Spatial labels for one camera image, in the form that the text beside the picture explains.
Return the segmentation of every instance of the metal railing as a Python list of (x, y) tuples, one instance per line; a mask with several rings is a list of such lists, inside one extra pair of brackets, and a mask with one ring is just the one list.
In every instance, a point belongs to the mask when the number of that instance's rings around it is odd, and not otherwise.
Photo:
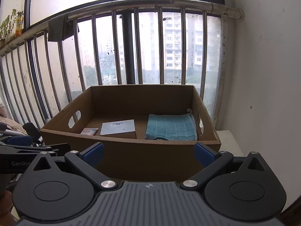
[[(116, 13), (120, 11), (131, 11), (133, 10), (134, 13), (134, 26), (135, 26), (135, 44), (136, 44), (136, 58), (137, 58), (137, 70), (138, 70), (138, 83), (143, 84), (142, 79), (142, 60), (141, 60), (141, 45), (140, 45), (140, 31), (139, 31), (139, 11), (141, 9), (153, 9), (158, 12), (158, 25), (159, 25), (159, 62), (160, 62), (160, 84), (164, 84), (164, 45), (163, 45), (163, 18), (162, 18), (162, 12), (164, 9), (173, 9), (177, 10), (181, 13), (181, 29), (182, 29), (182, 82), (181, 84), (186, 83), (186, 20), (185, 20), (185, 14), (187, 11), (189, 13), (201, 13), (203, 15), (203, 65), (202, 65), (202, 75), (201, 75), (201, 85), (200, 85), (200, 96), (201, 98), (204, 97), (204, 89), (205, 89), (205, 77), (206, 77), (206, 65), (207, 65), (207, 15), (217, 15), (220, 16), (221, 24), (222, 24), (222, 33), (221, 33), (221, 50), (220, 50), (220, 62), (219, 62), (219, 77), (218, 77), (218, 84), (217, 84), (217, 93), (216, 93), (216, 99), (214, 104), (214, 110), (213, 110), (213, 123), (214, 125), (217, 122), (217, 118), (219, 115), (221, 100), (222, 100), (222, 91), (223, 91), (223, 82), (224, 82), (224, 70), (225, 70), (225, 63), (226, 63), (226, 51), (227, 51), (227, 37), (228, 37), (228, 18), (233, 19), (243, 19), (243, 12), (240, 9), (234, 9), (230, 8), (221, 4), (214, 4), (209, 2), (203, 2), (198, 0), (117, 0), (117, 1), (110, 1), (105, 3), (100, 3), (92, 6), (87, 6), (81, 9), (76, 9), (68, 14), (68, 20), (73, 20), (74, 22), (74, 42), (75, 42), (75, 51), (76, 51), (76, 60), (77, 60), (77, 67), (79, 72), (79, 79), (81, 83), (82, 91), (85, 90), (85, 82), (84, 82), (84, 76), (83, 76), (83, 69), (80, 59), (80, 53), (79, 53), (79, 39), (78, 39), (78, 31), (77, 31), (77, 20), (83, 19), (86, 17), (91, 17), (92, 20), (92, 35), (93, 35), (93, 48), (94, 48), (94, 57), (95, 57), (95, 64), (96, 64), (96, 73), (97, 73), (97, 81), (99, 85), (102, 85), (102, 78), (101, 78), (101, 72), (100, 72), (100, 63), (99, 63), (99, 55), (98, 55), (98, 45), (97, 45), (97, 36), (96, 36), (96, 16), (100, 14), (106, 14), (109, 13), (112, 15), (112, 30), (113, 30), (113, 43), (114, 43), (114, 52), (115, 52), (115, 64), (116, 64), (116, 75), (117, 75), (117, 82), (118, 84), (122, 84), (121, 81), (121, 70), (120, 70), (120, 63), (119, 63), (119, 53), (118, 53), (118, 39), (117, 39), (117, 24), (116, 24)], [(43, 119), (43, 122), (45, 122), (45, 117), (43, 116), (41, 105), (44, 103), (40, 103), (39, 99), (37, 98), (35, 85), (32, 80), (31, 70), (30, 70), (30, 64), (28, 59), (28, 48), (27, 43), (28, 40), (34, 41), (34, 51), (35, 51), (35, 59), (37, 64), (37, 75), (40, 80), (40, 85), (42, 89), (42, 94), (45, 99), (46, 107), (48, 110), (48, 113), (50, 117), (53, 116), (52, 110), (49, 105), (49, 101), (46, 96), (46, 91), (44, 88), (42, 76), (41, 76), (41, 69), (39, 64), (39, 56), (38, 56), (38, 50), (37, 50), (37, 35), (42, 33), (44, 36), (44, 42), (45, 42), (45, 51), (46, 51), (46, 61), (47, 61), (47, 67), (49, 71), (50, 76), (50, 82), (53, 90), (53, 94), (55, 97), (55, 102), (57, 104), (58, 110), (61, 110), (61, 105), (58, 99), (58, 94), (55, 88), (54, 79), (52, 75), (52, 69), (50, 65), (50, 59), (49, 59), (49, 51), (48, 51), (48, 44), (47, 44), (47, 29), (48, 29), (48, 22), (45, 21), (28, 31), (21, 34), (19, 37), (15, 38), (14, 40), (7, 43), (3, 48), (0, 49), (0, 60), (2, 61), (2, 56), (5, 56), (6, 59), (6, 65), (8, 70), (8, 78), (5, 79), (3, 70), (0, 70), (0, 75), (2, 79), (2, 86), (4, 93), (7, 98), (7, 104), (11, 110), (12, 116), (16, 121), (19, 121), (16, 115), (16, 110), (14, 109), (10, 95), (8, 93), (7, 88), (7, 80), (9, 84), (11, 85), (11, 89), (13, 90), (12, 86), (12, 79), (10, 77), (9, 67), (8, 67), (8, 61), (7, 61), (7, 54), (10, 52), (11, 54), (11, 60), (14, 68), (14, 57), (13, 57), (13, 50), (17, 49), (18, 52), (18, 62), (19, 62), (19, 68), (21, 72), (21, 79), (22, 84), (25, 89), (25, 95), (30, 107), (30, 111), (32, 112), (34, 121), (36, 122), (37, 126), (40, 127), (36, 114), (34, 113), (33, 107), (32, 107), (32, 101), (36, 101), (37, 107), (39, 109), (39, 113), (41, 115), (41, 118)], [(34, 93), (34, 100), (29, 97), (29, 94), (26, 90), (26, 84), (24, 79), (24, 72), (21, 65), (20, 60), (20, 45), (25, 45), (25, 55), (26, 55), (26, 61), (27, 61), (27, 67), (29, 72), (29, 78), (31, 87), (33, 88)], [(61, 72), (63, 76), (63, 82), (64, 87), (66, 90), (67, 100), (68, 102), (72, 101), (71, 96), (71, 90), (70, 90), (70, 83), (68, 81), (67, 77), (67, 71), (66, 71), (66, 64), (64, 59), (64, 51), (63, 51), (63, 44), (62, 42), (58, 42), (58, 53), (59, 53), (59, 59), (60, 59), (60, 65), (61, 65)], [(24, 100), (22, 99), (19, 84), (20, 82), (17, 81), (17, 77), (15, 74), (15, 81), (18, 88), (18, 94), (20, 95), (22, 106), (25, 110), (26, 119), (28, 121), (31, 121), (29, 118), (29, 115), (27, 113)], [(21, 119), (23, 122), (25, 122), (25, 117), (22, 116), (22, 112), (20, 110), (20, 107), (18, 106), (16, 95), (13, 91), (13, 97), (17, 104), (18, 112), (20, 113)]]

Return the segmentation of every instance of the potted plant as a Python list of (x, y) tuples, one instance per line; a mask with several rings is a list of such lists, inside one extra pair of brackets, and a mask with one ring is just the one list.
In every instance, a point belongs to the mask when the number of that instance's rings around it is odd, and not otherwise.
[(12, 33), (12, 31), (16, 23), (16, 13), (16, 9), (13, 9), (11, 15), (8, 15), (0, 26), (0, 47), (3, 47), (5, 43), (15, 37), (15, 33)]

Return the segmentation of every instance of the gray cloth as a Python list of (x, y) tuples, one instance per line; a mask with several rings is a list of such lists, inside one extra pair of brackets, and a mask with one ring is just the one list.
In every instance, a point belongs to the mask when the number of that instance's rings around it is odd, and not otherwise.
[(49, 20), (48, 41), (62, 41), (74, 35), (73, 20), (67, 21), (68, 13)]

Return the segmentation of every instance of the metal screw cap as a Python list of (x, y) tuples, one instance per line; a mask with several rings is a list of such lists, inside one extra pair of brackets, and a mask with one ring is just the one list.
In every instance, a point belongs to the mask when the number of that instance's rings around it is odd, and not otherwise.
[(116, 185), (116, 183), (112, 180), (105, 180), (100, 184), (104, 188), (112, 188)]
[(183, 185), (188, 188), (193, 188), (198, 185), (198, 182), (195, 180), (186, 180), (183, 182)]

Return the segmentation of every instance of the blue gripper pad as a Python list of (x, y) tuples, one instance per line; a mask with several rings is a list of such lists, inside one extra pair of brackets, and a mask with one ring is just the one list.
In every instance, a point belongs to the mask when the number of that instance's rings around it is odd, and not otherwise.
[(91, 167), (95, 167), (103, 159), (103, 152), (104, 145), (98, 142), (81, 152), (79, 157)]
[(33, 144), (33, 138), (31, 136), (14, 136), (8, 137), (5, 140), (2, 140), (3, 143), (10, 145), (19, 145), (19, 146), (31, 146)]
[(217, 152), (201, 143), (195, 144), (194, 155), (203, 167), (207, 167), (219, 157)]

